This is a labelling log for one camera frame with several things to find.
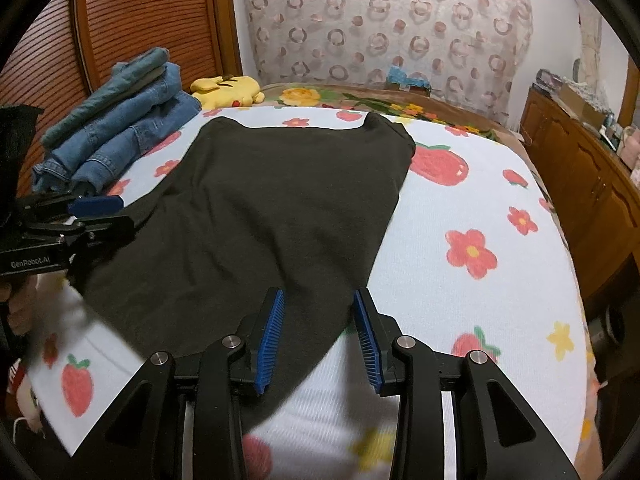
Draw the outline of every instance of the wooden cabinet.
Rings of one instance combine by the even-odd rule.
[[[640,246],[640,194],[615,154],[553,101],[529,92],[521,123],[529,156],[562,225],[583,299]]]
[[[618,270],[640,242],[640,206],[626,182],[609,172],[588,216],[588,224],[569,245],[585,298]]]
[[[530,96],[527,101],[527,106],[522,115],[522,122],[520,123],[520,129],[522,135],[527,140],[535,140],[538,129],[545,121],[544,103],[536,99],[535,96]]]
[[[572,141],[575,148],[565,161],[563,185],[549,191],[550,196],[558,198],[554,205],[570,247],[575,245],[585,226],[591,222],[593,207],[609,168],[600,151],[587,139],[574,132]]]
[[[545,119],[530,148],[529,156],[553,198],[569,176],[566,165],[576,149],[572,131],[557,118]]]

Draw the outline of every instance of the box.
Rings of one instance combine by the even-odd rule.
[[[606,115],[594,109],[566,83],[562,85],[558,98],[571,110],[579,121],[600,130]]]

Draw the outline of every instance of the black cloth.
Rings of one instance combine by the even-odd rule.
[[[400,124],[375,113],[349,130],[212,120],[173,172],[124,210],[135,240],[95,266],[81,292],[143,356],[183,356],[234,333],[268,287],[283,287],[274,377],[243,409],[250,428],[347,325],[414,151]]]

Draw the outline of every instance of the cabinet handle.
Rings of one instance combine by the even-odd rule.
[[[598,200],[600,200],[600,197],[604,195],[604,190],[606,189],[607,184],[602,184],[602,190],[598,193],[598,196],[596,197],[596,202]]]
[[[599,176],[597,181],[596,181],[595,186],[593,186],[593,189],[591,189],[591,194],[594,194],[596,192],[596,189],[598,189],[598,186],[600,185],[601,181],[602,181],[602,177]]]

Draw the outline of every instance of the white bedsheet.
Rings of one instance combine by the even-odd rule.
[[[216,113],[201,112],[185,124],[165,146],[133,164],[113,191],[129,204],[153,189]],[[269,107],[219,113],[250,127],[289,121],[353,128],[364,118],[357,115]],[[570,258],[532,174],[511,150],[490,140],[435,123],[389,119],[405,123],[417,143],[441,147],[418,147],[407,174],[369,280],[377,308],[436,351],[466,352],[484,338],[480,346],[496,356],[573,460],[586,396],[581,304]],[[420,170],[423,156],[439,157],[440,176]],[[513,175],[507,173],[507,180],[504,170],[519,174],[527,186],[512,184]],[[495,269],[478,234],[469,230],[482,233]],[[28,374],[44,413],[73,453],[142,357],[84,306],[62,276],[41,276],[38,296]],[[82,373],[63,374],[74,367],[71,361],[83,360],[89,364]],[[449,396],[443,398],[450,412]],[[252,479],[388,478],[397,406],[397,399],[375,396],[357,337],[345,331],[278,411],[252,431]],[[450,413],[445,424],[446,477],[453,479]]]

